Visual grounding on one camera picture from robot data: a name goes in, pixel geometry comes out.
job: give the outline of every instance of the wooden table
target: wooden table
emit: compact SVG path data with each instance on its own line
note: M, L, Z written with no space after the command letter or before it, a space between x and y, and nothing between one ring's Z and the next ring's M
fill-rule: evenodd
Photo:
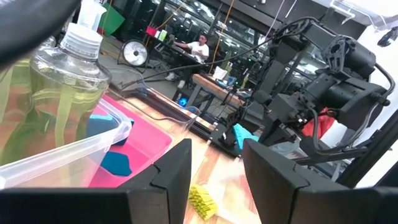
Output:
M196 97L199 95L201 90L206 90L211 94L214 94L217 99L223 100L228 94L228 90L217 85L214 81L209 80L209 78L213 79L213 77L203 77L199 74L193 74L192 80L196 84L196 87L187 102L187 106L190 106L195 101ZM244 103L244 100L240 99L238 96L234 94L229 94L228 99L226 100L229 105L233 105L235 107L239 107Z
M162 96L160 93L153 91L158 94L158 97L163 98L171 105L178 108L178 105ZM143 117L147 118L143 112L137 109L144 110L147 114L156 117L162 117L162 114L144 102L136 99L127 99L134 106L130 105L125 101L120 101L121 104L133 110L135 113L142 114ZM186 112L190 116L195 117L194 114ZM198 118L198 121L204 124L206 127L214 128L212 124ZM242 164L236 163L232 158L226 156L221 151L209 146L206 140L199 138L192 133L181 133L179 126L171 120L159 121L154 124L158 128L164 130L175 139L190 138L192 140L192 180L191 184L206 185L208 190L215 195L215 198L219 206L223 206L225 210L233 214L234 217L242 222L250 224L261 223L257 215L257 211L249 194L243 190L239 180L226 180L225 177L229 174L237 173L237 170L242 171ZM231 223L223 218L214 216L207 222L203 221L193 207L188 203L185 212L184 223L200 224L200 223Z

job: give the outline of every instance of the yellow brush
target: yellow brush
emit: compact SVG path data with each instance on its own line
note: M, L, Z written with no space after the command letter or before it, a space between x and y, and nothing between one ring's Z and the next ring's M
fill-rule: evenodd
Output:
M200 185L193 185L190 187L189 202L193 205L195 211L205 221L215 215L218 211L218 206L213 198L210 196L206 188Z

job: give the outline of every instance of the white shirt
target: white shirt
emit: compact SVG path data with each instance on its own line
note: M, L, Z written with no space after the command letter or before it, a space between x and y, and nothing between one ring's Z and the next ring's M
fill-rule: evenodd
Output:
M196 52L201 52L202 55L209 57L209 46L207 46L206 44L203 44L202 46L199 45L199 42L192 42L188 44L189 49L191 49L191 51L196 51ZM195 58L200 62L203 63L205 61L205 59L194 55Z

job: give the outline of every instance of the blue light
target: blue light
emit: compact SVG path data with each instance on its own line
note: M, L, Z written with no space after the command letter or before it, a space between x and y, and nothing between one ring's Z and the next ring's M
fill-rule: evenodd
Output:
M187 105L187 103L188 103L188 100L187 100L186 98L181 98L181 99L178 101L178 104L179 104L180 106L182 106L182 107L184 107L185 105Z

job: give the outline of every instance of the green cloth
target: green cloth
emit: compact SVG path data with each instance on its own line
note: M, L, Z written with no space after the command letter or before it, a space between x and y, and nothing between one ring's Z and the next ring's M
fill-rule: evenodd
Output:
M113 7L110 7L109 3L105 3L103 7L107 11L102 15L98 27L105 31L106 36L109 36L120 27L120 25L124 22L124 18Z

